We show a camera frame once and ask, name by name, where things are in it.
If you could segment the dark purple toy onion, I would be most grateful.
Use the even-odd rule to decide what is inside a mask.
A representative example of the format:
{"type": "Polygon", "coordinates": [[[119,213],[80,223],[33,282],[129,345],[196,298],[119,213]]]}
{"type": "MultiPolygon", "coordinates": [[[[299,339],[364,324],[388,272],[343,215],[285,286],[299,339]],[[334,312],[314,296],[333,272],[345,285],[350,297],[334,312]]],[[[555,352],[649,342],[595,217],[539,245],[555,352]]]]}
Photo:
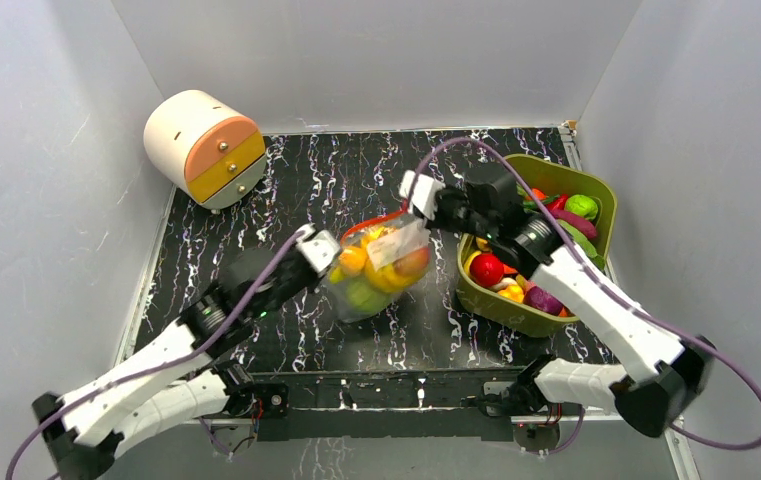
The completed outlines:
{"type": "Polygon", "coordinates": [[[523,304],[551,316],[559,316],[564,305],[544,289],[534,286],[524,296],[523,304]]]}

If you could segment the round white mini drawer cabinet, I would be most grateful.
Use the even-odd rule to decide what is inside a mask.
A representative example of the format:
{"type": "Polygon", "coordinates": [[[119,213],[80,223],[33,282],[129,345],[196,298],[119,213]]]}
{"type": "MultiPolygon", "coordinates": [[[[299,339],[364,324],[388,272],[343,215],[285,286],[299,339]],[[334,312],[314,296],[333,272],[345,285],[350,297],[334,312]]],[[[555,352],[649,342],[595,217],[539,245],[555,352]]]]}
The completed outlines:
{"type": "Polygon", "coordinates": [[[166,178],[210,211],[242,200],[269,160],[256,122],[201,90],[164,100],[145,123],[143,145],[166,178]]]}

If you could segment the olive green plastic bin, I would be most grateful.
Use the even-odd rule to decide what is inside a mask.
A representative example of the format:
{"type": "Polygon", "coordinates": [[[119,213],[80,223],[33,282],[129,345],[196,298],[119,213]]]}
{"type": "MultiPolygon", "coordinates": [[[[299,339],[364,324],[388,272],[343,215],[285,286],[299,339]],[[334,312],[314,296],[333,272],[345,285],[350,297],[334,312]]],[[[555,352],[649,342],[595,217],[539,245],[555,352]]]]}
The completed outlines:
{"type": "MultiPolygon", "coordinates": [[[[544,159],[527,155],[511,154],[505,158],[508,164],[530,187],[548,194],[583,194],[593,198],[599,207],[594,225],[598,237],[591,241],[604,259],[609,257],[610,243],[618,208],[615,192],[600,178],[574,170],[544,159]]],[[[546,314],[528,305],[503,297],[476,284],[465,272],[466,261],[475,251],[475,240],[464,234],[457,248],[459,278],[457,298],[462,307],[472,313],[530,337],[547,337],[561,330],[565,324],[576,322],[576,317],[560,317],[546,314]]]]}

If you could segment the yellow toy banana bunch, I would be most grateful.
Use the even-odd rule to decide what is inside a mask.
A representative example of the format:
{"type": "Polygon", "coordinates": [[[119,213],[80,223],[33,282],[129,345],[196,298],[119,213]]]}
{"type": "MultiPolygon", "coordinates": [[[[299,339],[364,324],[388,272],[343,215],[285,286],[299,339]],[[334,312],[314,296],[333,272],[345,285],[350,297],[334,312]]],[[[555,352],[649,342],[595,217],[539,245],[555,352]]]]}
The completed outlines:
{"type": "Polygon", "coordinates": [[[395,230],[396,227],[375,225],[346,235],[337,263],[329,275],[330,283],[339,284],[361,275],[369,261],[368,244],[395,230]]]}

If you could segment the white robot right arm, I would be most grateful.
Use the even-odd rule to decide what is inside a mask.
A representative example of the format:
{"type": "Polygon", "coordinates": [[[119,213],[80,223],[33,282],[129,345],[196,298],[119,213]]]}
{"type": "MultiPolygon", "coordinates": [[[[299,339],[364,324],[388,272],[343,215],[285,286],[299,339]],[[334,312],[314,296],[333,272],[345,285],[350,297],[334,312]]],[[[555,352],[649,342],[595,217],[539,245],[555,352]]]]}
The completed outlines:
{"type": "Polygon", "coordinates": [[[427,228],[477,236],[492,252],[577,316],[616,355],[616,365],[542,356],[514,383],[476,398],[487,415],[543,414],[571,403],[615,411],[637,432],[659,437],[703,391],[713,358],[703,337],[654,325],[611,282],[571,234],[570,213],[538,198],[524,202],[520,177],[495,164],[491,176],[464,188],[407,174],[400,185],[410,212],[427,228]]]}

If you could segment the red toy apple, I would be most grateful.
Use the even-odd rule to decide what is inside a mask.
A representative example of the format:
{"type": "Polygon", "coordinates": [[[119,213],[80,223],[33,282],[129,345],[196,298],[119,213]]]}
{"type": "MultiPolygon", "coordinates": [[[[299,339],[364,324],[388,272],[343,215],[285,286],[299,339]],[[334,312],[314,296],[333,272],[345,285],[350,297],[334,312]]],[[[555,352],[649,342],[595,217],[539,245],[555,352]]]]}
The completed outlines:
{"type": "Polygon", "coordinates": [[[468,273],[477,285],[489,289],[504,278],[504,265],[495,255],[481,253],[471,260],[468,273]]]}

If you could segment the long green toy leaf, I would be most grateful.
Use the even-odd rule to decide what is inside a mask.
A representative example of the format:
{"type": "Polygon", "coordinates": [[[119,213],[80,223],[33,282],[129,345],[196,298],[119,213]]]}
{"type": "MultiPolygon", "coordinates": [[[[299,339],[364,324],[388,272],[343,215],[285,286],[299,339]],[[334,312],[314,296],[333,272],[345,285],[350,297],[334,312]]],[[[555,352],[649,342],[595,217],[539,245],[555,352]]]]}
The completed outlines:
{"type": "Polygon", "coordinates": [[[568,222],[559,219],[558,223],[579,245],[579,247],[583,250],[586,257],[594,264],[594,266],[598,270],[604,271],[606,266],[606,260],[603,256],[599,254],[599,252],[593,246],[591,241],[580,230],[570,225],[568,222]]]}

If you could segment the pink toy peach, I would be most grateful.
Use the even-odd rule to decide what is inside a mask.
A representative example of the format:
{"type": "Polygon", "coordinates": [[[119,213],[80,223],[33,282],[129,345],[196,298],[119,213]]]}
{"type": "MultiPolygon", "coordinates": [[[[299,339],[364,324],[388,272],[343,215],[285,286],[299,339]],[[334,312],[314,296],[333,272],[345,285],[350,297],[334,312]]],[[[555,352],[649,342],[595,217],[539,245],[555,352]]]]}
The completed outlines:
{"type": "Polygon", "coordinates": [[[394,272],[402,277],[420,278],[430,263],[430,249],[421,247],[407,253],[393,263],[394,272]]]}

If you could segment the red toy chili pepper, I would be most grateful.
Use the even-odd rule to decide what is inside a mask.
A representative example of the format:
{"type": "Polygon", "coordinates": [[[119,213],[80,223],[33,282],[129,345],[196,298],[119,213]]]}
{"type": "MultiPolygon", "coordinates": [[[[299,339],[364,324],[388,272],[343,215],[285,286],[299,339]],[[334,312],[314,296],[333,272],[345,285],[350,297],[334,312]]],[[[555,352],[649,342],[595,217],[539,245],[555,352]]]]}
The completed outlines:
{"type": "Polygon", "coordinates": [[[569,199],[568,195],[560,194],[543,199],[543,204],[549,211],[564,210],[569,199]]]}

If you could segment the clear zip bag orange zipper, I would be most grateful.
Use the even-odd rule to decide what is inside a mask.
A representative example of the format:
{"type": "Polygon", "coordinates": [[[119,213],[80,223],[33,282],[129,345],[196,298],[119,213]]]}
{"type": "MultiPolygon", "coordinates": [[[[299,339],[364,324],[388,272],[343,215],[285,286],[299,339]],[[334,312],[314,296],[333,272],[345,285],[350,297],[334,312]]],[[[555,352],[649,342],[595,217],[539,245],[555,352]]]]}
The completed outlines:
{"type": "MultiPolygon", "coordinates": [[[[405,211],[397,211],[385,216],[372,218],[352,227],[342,236],[340,240],[341,251],[342,240],[346,235],[349,235],[357,230],[375,225],[396,227],[396,230],[368,244],[367,252],[369,260],[372,262],[372,264],[377,268],[388,264],[393,264],[396,260],[400,259],[415,249],[428,247],[430,249],[430,263],[424,275],[420,277],[421,280],[427,273],[428,268],[431,266],[431,247],[429,240],[430,232],[425,227],[425,221],[423,219],[419,219],[416,216],[405,211]]],[[[355,278],[345,280],[339,284],[331,284],[329,281],[330,273],[327,276],[325,286],[328,289],[331,300],[334,302],[334,311],[337,319],[342,323],[354,323],[372,317],[370,316],[366,318],[355,318],[349,312],[345,303],[344,290],[346,285],[350,281],[358,278],[366,280],[363,274],[355,278]]],[[[392,301],[387,307],[396,302],[411,287],[398,294],[388,294],[392,298],[392,301]]]]}

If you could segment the purple toy sweet potato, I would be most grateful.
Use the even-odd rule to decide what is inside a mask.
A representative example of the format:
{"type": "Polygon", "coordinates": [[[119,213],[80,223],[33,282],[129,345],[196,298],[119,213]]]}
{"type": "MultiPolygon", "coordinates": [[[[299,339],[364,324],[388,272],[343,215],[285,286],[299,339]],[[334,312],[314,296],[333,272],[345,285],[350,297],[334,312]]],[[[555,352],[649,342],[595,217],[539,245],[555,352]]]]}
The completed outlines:
{"type": "Polygon", "coordinates": [[[588,240],[595,240],[598,237],[598,230],[590,220],[566,210],[555,209],[550,210],[550,213],[555,219],[562,220],[578,230],[588,240]]]}

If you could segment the yellow toy lemon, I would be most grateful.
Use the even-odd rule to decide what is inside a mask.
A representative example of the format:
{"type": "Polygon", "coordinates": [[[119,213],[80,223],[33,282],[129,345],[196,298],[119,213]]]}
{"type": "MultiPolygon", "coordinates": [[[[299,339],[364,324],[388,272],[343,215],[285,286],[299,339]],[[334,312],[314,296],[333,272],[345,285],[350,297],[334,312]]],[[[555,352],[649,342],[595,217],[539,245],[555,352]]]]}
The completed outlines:
{"type": "Polygon", "coordinates": [[[365,264],[362,274],[370,285],[386,294],[401,293],[420,280],[419,276],[397,273],[393,264],[377,268],[370,260],[365,264]]]}

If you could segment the lime green toy fruit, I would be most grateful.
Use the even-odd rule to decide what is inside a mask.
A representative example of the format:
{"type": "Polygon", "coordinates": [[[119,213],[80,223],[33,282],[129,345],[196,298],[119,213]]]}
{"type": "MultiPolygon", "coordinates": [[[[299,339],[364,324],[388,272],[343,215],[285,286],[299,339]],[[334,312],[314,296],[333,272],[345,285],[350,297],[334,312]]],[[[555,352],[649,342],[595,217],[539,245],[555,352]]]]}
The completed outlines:
{"type": "Polygon", "coordinates": [[[594,222],[598,217],[599,205],[596,200],[590,196],[576,194],[570,196],[566,200],[564,210],[590,222],[594,222]]]}

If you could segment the orange toy fruit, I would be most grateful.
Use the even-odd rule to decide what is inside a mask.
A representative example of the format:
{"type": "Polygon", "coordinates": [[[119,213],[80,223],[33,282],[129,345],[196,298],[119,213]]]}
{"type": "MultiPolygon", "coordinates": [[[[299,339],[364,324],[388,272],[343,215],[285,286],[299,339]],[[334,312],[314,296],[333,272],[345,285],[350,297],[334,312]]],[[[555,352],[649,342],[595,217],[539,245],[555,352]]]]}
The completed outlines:
{"type": "Polygon", "coordinates": [[[524,302],[524,298],[526,296],[526,292],[523,287],[519,286],[518,284],[509,284],[501,288],[497,291],[497,293],[516,303],[522,304],[524,302]]]}

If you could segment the green toy cabbage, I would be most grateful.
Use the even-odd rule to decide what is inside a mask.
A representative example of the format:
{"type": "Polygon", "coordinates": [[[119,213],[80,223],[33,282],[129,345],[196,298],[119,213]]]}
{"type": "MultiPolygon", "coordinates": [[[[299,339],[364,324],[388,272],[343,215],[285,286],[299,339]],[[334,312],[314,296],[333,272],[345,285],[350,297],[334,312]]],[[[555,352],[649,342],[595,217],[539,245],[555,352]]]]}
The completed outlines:
{"type": "Polygon", "coordinates": [[[344,292],[347,309],[355,318],[373,316],[385,309],[392,301],[387,293],[376,289],[362,278],[350,281],[344,292]]]}

